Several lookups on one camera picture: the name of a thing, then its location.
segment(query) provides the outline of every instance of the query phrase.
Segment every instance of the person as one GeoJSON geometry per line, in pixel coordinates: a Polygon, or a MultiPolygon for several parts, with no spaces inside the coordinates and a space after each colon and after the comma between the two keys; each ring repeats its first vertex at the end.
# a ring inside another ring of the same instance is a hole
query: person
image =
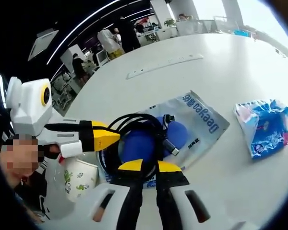
{"type": "Polygon", "coordinates": [[[121,45],[125,53],[129,53],[141,47],[131,22],[126,20],[124,17],[120,17],[114,25],[115,29],[120,32],[121,45]]]}
{"type": "MultiPolygon", "coordinates": [[[[49,152],[58,156],[60,149],[57,145],[51,145],[49,152]]],[[[15,192],[15,189],[18,186],[34,184],[32,175],[43,160],[44,157],[39,154],[37,139],[30,135],[14,135],[5,141],[0,152],[0,168],[6,182],[14,190],[14,197],[22,206],[23,211],[35,224],[44,222],[42,212],[31,210],[30,204],[26,204],[24,199],[15,192]]]]}
{"type": "Polygon", "coordinates": [[[192,19],[192,16],[187,16],[187,15],[185,15],[184,13],[181,13],[181,14],[178,16],[178,19],[179,19],[179,21],[188,21],[188,20],[191,20],[191,19],[192,19]]]}
{"type": "Polygon", "coordinates": [[[121,36],[118,28],[114,29],[114,39],[121,46],[121,36]]]}
{"type": "Polygon", "coordinates": [[[98,40],[100,41],[103,48],[107,51],[109,54],[109,58],[111,60],[114,60],[120,56],[123,55],[120,45],[115,40],[115,35],[111,33],[108,29],[103,29],[100,31],[97,35],[98,40]]]}
{"type": "Polygon", "coordinates": [[[142,24],[137,23],[135,28],[139,33],[144,33],[144,26],[142,24]]]}
{"type": "Polygon", "coordinates": [[[140,32],[138,32],[135,28],[134,28],[134,32],[135,32],[137,37],[141,37],[142,36],[142,34],[140,32]]]}
{"type": "Polygon", "coordinates": [[[158,27],[159,29],[161,29],[160,26],[157,25],[156,23],[152,23],[152,26],[153,26],[153,28],[158,27]]]}
{"type": "Polygon", "coordinates": [[[76,77],[79,79],[81,86],[83,87],[88,81],[88,75],[82,67],[82,64],[85,63],[79,55],[75,53],[72,56],[72,67],[75,71],[76,77]]]}

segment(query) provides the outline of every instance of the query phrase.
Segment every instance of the computer monitor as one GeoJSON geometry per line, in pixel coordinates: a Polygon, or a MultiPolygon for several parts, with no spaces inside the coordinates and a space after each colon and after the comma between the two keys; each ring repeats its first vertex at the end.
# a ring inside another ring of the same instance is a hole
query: computer monitor
{"type": "Polygon", "coordinates": [[[98,65],[103,66],[108,62],[106,51],[103,49],[96,54],[98,65]]]}

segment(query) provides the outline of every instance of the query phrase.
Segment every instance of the blue packet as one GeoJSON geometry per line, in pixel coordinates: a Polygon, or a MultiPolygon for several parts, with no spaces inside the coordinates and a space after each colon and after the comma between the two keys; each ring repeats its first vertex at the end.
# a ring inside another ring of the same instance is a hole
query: blue packet
{"type": "Polygon", "coordinates": [[[288,144],[288,107],[280,101],[236,104],[235,114],[252,159],[268,157],[288,144]]]}

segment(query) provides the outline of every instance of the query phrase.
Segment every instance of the white shirt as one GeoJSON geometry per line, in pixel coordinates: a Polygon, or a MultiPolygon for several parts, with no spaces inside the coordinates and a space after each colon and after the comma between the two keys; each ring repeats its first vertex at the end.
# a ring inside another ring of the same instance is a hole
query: white shirt
{"type": "Polygon", "coordinates": [[[114,40],[114,35],[110,32],[110,30],[106,29],[100,31],[97,38],[109,54],[120,48],[120,45],[114,40]]]}
{"type": "Polygon", "coordinates": [[[115,34],[114,36],[115,36],[116,40],[118,41],[118,43],[121,43],[121,36],[120,36],[120,34],[115,34]]]}

